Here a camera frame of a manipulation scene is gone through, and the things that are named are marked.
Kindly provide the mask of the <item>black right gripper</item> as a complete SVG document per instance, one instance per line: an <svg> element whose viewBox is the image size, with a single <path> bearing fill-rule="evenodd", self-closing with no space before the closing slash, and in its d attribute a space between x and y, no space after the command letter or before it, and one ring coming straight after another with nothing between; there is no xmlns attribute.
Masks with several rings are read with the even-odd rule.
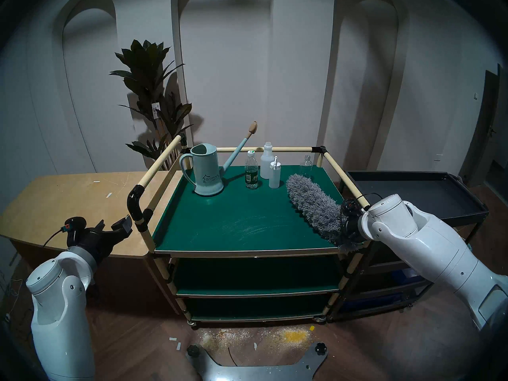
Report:
<svg viewBox="0 0 508 381"><path fill-rule="evenodd" d="M360 233L358 223L361 221L364 208L357 200L344 200L340 205L340 233L342 244L359 244L366 241Z"/></svg>

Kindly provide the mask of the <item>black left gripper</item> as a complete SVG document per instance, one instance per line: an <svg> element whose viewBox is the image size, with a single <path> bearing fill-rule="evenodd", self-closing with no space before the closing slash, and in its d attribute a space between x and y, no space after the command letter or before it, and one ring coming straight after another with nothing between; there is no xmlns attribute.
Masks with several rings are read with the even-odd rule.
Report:
<svg viewBox="0 0 508 381"><path fill-rule="evenodd" d="M99 265L108 257L113 247L120 242L120 237L129 237L132 233L130 215L112 225L112 230L104 231L105 223L101 220L95 227L87 228L83 217L71 217L65 221L68 248L76 246L87 252Z"/></svg>

